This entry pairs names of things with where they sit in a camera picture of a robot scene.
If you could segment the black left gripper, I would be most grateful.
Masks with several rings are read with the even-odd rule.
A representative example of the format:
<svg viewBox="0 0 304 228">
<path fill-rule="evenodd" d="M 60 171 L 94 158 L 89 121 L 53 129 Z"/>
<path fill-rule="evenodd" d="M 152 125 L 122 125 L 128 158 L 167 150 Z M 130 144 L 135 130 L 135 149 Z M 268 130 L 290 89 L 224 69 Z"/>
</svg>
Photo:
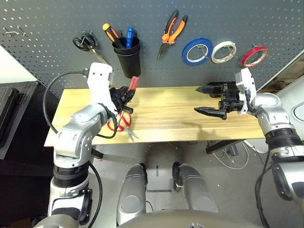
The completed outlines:
<svg viewBox="0 0 304 228">
<path fill-rule="evenodd" d="M 116 107 L 116 112 L 120 113 L 122 110 L 130 114 L 133 113 L 133 108 L 126 106 L 126 103 L 130 102 L 134 97 L 136 89 L 126 90 L 126 87 L 110 88 L 109 90 L 111 100 Z"/>
</svg>

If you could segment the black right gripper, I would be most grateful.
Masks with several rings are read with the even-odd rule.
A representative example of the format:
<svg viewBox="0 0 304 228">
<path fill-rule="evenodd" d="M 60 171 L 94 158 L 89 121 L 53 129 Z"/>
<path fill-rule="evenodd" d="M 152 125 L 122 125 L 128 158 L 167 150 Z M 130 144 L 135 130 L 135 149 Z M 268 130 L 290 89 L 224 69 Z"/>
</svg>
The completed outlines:
<svg viewBox="0 0 304 228">
<path fill-rule="evenodd" d="M 200 114 L 227 119 L 227 112 L 241 111 L 244 101 L 239 98 L 239 89 L 235 84 L 224 83 L 219 85 L 203 85 L 196 89 L 203 94 L 221 94 L 221 100 L 218 102 L 219 109 L 213 107 L 196 107 L 194 110 Z"/>
</svg>

